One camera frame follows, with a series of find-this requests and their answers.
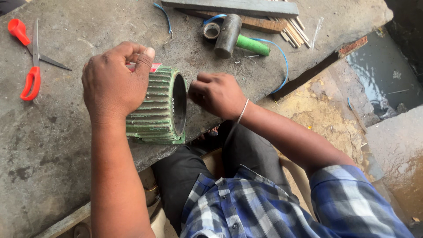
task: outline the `black tape roll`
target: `black tape roll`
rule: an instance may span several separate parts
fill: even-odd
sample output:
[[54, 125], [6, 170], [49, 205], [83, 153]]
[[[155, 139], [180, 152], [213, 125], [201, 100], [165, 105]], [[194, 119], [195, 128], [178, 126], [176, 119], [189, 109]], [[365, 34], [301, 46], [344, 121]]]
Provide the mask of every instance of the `black tape roll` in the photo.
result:
[[203, 27], [204, 39], [212, 44], [215, 44], [220, 35], [220, 26], [217, 23], [210, 22]]

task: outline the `shirt sleeve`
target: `shirt sleeve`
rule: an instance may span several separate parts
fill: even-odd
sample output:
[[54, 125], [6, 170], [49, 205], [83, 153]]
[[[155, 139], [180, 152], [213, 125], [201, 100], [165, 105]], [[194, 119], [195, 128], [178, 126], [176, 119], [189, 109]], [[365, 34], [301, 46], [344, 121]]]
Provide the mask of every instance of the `shirt sleeve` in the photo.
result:
[[310, 178], [310, 188], [317, 219], [340, 237], [413, 237], [355, 166], [321, 169]]

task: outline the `silver bracelet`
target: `silver bracelet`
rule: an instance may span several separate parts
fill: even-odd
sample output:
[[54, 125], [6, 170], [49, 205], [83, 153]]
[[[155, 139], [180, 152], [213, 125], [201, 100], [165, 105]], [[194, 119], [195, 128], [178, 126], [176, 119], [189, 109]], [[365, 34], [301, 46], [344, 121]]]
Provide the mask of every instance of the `silver bracelet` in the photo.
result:
[[247, 102], [245, 103], [244, 110], [242, 110], [241, 115], [239, 116], [237, 123], [239, 123], [239, 121], [241, 120], [242, 115], [245, 112], [245, 109], [247, 108], [248, 100], [250, 100], [250, 99], [247, 98]]

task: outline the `hammer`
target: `hammer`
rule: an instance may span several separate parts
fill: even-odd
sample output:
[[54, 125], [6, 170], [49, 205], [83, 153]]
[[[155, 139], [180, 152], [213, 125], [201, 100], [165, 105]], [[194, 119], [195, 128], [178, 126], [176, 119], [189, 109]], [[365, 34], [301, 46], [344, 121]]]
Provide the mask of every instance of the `hammer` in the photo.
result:
[[257, 54], [269, 56], [269, 46], [248, 37], [242, 36], [242, 20], [236, 14], [228, 14], [223, 21], [220, 35], [214, 46], [214, 53], [222, 59], [229, 59], [235, 46], [253, 51]]

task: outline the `blue plaid shirt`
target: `blue plaid shirt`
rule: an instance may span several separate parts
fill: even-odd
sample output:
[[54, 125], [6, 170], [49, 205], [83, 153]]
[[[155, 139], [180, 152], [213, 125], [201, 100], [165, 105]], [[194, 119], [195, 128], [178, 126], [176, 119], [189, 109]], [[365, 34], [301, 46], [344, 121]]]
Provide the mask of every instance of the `blue plaid shirt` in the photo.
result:
[[413, 237], [355, 166], [321, 169], [310, 187], [320, 223], [246, 167], [217, 181], [200, 174], [182, 212], [180, 237]]

